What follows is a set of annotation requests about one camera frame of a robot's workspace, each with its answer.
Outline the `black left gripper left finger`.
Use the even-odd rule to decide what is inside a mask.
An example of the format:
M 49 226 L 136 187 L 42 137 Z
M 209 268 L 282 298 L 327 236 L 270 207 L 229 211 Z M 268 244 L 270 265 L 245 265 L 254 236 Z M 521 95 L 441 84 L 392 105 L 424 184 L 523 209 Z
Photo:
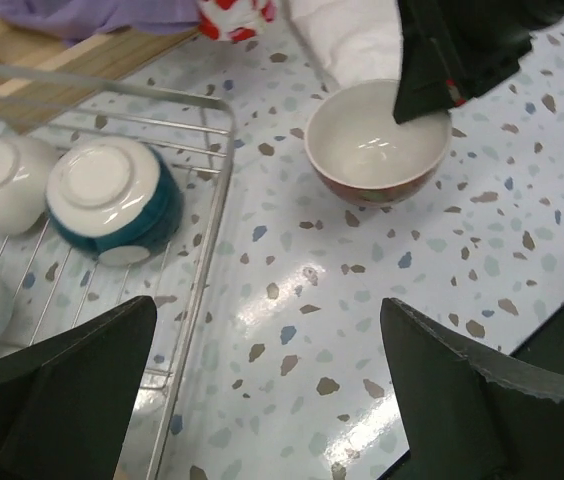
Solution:
M 151 350 L 137 296 L 0 358 L 0 479 L 111 479 Z

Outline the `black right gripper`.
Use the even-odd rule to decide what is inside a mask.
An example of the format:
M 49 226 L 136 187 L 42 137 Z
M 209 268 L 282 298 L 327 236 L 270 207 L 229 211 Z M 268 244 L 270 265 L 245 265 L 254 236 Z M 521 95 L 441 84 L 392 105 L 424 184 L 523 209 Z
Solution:
M 402 66 L 393 117 L 399 124 L 459 107 L 467 95 L 477 98 L 492 90 L 519 71 L 520 59 L 532 50 L 533 32 L 564 19 L 562 0 L 397 5 Z

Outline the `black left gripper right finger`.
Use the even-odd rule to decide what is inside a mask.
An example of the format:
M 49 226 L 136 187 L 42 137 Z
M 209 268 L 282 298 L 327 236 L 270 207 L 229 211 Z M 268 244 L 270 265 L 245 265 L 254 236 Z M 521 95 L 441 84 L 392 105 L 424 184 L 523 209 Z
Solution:
M 393 479 L 564 479 L 564 375 L 386 298 L 381 334 L 408 441 Z

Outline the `red bowl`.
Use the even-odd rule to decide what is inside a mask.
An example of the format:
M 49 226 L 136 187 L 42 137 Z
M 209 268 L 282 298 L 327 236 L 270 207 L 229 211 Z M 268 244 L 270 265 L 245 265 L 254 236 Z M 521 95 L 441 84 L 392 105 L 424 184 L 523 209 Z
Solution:
M 376 79 L 343 88 L 311 115 L 304 146 L 321 182 L 353 205 L 383 208 L 413 196 L 434 176 L 452 139 L 443 110 L 399 124 L 398 82 Z

